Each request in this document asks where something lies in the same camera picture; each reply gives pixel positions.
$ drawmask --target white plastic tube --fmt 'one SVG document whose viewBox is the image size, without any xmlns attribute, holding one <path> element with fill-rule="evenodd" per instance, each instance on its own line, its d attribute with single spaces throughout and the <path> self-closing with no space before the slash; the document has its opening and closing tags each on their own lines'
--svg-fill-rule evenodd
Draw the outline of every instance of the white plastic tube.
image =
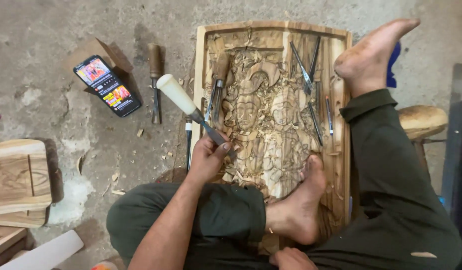
<svg viewBox="0 0 462 270">
<path fill-rule="evenodd" d="M 156 83 L 156 87 L 167 95 L 185 114 L 192 114 L 196 110 L 196 105 L 176 79 L 174 79 L 173 75 L 165 74 L 161 76 Z"/>
<path fill-rule="evenodd" d="M 75 254 L 83 246 L 83 241 L 76 232 L 70 230 L 2 265 L 0 270 L 50 270 Z"/>
</svg>

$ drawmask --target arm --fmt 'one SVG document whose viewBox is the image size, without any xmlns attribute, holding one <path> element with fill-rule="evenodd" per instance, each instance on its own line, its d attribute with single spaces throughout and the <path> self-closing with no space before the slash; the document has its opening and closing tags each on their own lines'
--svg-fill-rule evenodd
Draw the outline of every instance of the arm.
<svg viewBox="0 0 462 270">
<path fill-rule="evenodd" d="M 196 143 L 186 179 L 144 236 L 129 270 L 183 268 L 199 195 L 204 184 L 218 173 L 230 148 L 230 143 L 216 147 L 207 135 Z"/>
</svg>

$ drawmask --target carved wooden panel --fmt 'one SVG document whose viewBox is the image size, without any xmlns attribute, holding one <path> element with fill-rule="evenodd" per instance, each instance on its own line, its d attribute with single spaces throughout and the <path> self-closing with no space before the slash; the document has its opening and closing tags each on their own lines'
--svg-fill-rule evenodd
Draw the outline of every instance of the carved wooden panel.
<svg viewBox="0 0 462 270">
<path fill-rule="evenodd" d="M 305 95 L 302 73 L 289 46 L 293 41 L 306 69 L 310 68 L 317 36 L 321 36 L 312 95 Z M 211 125 L 227 133 L 237 158 L 228 159 L 222 178 L 254 185 L 265 202 L 287 196 L 301 181 L 299 172 L 312 153 L 324 162 L 328 185 L 321 200 L 321 233 L 328 237 L 348 222 L 349 127 L 339 109 L 349 101 L 333 63 L 351 46 L 344 30 L 290 21 L 247 21 L 198 28 L 194 101 L 206 113 L 221 53 L 231 55 L 220 117 Z M 325 96 L 331 102 L 334 135 L 330 136 Z M 324 146 L 318 143 L 311 101 Z M 192 145 L 202 130 L 194 123 Z"/>
</svg>

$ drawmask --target hand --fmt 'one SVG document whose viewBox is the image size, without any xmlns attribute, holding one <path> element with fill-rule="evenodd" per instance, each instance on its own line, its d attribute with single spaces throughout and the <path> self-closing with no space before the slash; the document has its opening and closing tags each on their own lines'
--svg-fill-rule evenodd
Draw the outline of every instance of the hand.
<svg viewBox="0 0 462 270">
<path fill-rule="evenodd" d="M 226 154 L 231 149 L 229 138 L 223 132 L 217 130 L 227 143 L 217 146 L 213 140 L 205 134 L 195 144 L 191 159 L 191 167 L 188 175 L 200 184 L 205 184 L 213 179 L 223 165 Z"/>
<path fill-rule="evenodd" d="M 308 256 L 296 248 L 285 247 L 269 257 L 272 265 L 279 270 L 318 270 Z"/>
</svg>

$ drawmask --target cardboard piece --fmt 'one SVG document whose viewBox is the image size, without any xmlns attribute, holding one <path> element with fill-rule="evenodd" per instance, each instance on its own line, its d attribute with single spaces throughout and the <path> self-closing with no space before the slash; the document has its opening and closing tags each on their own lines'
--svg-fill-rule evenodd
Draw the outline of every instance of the cardboard piece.
<svg viewBox="0 0 462 270">
<path fill-rule="evenodd" d="M 133 70 L 131 63 L 114 43 L 108 46 L 101 40 L 93 38 L 79 44 L 72 54 L 64 60 L 63 68 L 72 78 L 74 89 L 80 89 L 94 95 L 93 90 L 73 73 L 73 68 L 95 54 L 101 56 L 120 79 L 126 80 L 126 77 L 129 77 Z"/>
</svg>

